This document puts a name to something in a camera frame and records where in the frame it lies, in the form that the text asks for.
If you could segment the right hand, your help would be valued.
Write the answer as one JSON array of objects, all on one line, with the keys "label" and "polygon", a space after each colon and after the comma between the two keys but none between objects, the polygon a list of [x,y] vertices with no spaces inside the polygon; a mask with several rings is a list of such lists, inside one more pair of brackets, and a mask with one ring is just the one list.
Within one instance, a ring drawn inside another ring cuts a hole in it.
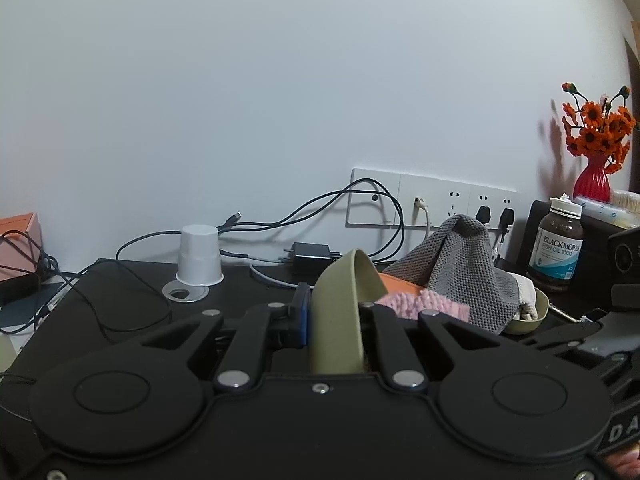
[{"label": "right hand", "polygon": [[636,480],[640,477],[640,457],[638,443],[618,452],[608,454],[605,463],[621,479]]}]

